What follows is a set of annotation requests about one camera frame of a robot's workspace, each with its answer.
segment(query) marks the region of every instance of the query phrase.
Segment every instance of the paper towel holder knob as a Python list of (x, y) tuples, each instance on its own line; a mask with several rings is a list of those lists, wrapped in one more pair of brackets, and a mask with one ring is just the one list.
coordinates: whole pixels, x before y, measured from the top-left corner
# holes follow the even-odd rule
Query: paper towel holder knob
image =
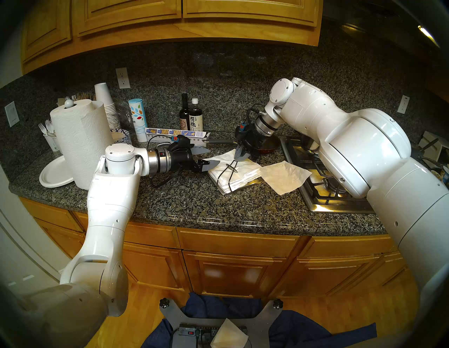
[(64, 109), (68, 109), (68, 108), (70, 108), (72, 106), (75, 106), (75, 103), (69, 97), (66, 97), (66, 101), (64, 102), (64, 106), (65, 106)]

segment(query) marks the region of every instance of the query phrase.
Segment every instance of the stainless steel stovetop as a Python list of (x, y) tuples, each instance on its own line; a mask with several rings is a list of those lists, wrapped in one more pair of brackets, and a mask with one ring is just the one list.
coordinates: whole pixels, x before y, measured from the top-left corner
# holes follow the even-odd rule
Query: stainless steel stovetop
[(332, 176), (318, 155), (306, 150), (299, 138), (280, 137), (287, 161), (312, 175), (299, 188), (307, 208), (314, 213), (374, 214), (366, 198), (354, 198)]

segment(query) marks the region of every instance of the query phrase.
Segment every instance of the granite countertop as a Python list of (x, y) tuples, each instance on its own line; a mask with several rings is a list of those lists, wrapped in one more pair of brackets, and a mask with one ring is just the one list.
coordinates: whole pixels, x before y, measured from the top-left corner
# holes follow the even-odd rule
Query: granite countertop
[[(230, 151), (232, 146), (208, 145), (208, 148), (211, 152), (202, 155), (203, 158)], [(10, 183), (9, 189), (34, 201), (87, 213), (88, 192), (78, 188), (74, 182), (53, 189), (39, 183), (42, 169), (60, 155), (59, 152), (44, 153)], [(265, 166), (284, 159), (282, 149), (278, 148), (256, 162)], [(157, 176), (155, 181), (165, 178), (163, 175)], [(175, 227), (266, 234), (361, 236), (386, 233), (375, 214), (309, 212), (299, 189), (279, 196), (263, 182), (223, 196), (207, 174), (187, 171), (159, 189), (151, 188), (148, 177), (142, 177), (131, 220)]]

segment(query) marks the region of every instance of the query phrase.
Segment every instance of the granite backsplash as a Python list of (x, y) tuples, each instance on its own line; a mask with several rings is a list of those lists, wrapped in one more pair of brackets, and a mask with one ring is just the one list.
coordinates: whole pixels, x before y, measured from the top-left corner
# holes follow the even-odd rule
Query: granite backsplash
[[(120, 90), (115, 68), (127, 67), (131, 89)], [(355, 41), (339, 24), (323, 20), (318, 47), (243, 42), (181, 42), (112, 48), (69, 57), (35, 70), (0, 89), (5, 106), (15, 101), (20, 122), (9, 127), (0, 108), (0, 164), (12, 181), (48, 145), (37, 127), (58, 97), (93, 91), (107, 82), (114, 98), (144, 100), (148, 126), (177, 128), (181, 93), (197, 97), (204, 129), (232, 131), (245, 109), (263, 108), (271, 86), (302, 78), (324, 90), (347, 112), (378, 108), (390, 114), (411, 141), (425, 130), (449, 133), (448, 104), (424, 87), (425, 66), (376, 39)], [(405, 115), (401, 96), (410, 97)], [(289, 126), (280, 130), (295, 134)]]

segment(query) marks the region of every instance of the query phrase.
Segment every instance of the blue fabric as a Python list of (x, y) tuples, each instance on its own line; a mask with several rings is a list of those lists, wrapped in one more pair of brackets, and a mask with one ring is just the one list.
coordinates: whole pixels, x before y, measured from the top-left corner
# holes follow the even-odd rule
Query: blue fabric
[[(190, 318), (254, 318), (262, 301), (190, 293), (182, 312)], [(168, 348), (172, 327), (167, 319), (146, 338), (142, 348)], [(282, 311), (269, 329), (270, 348), (343, 348), (377, 337), (376, 324), (332, 335), (321, 325), (295, 311)]]

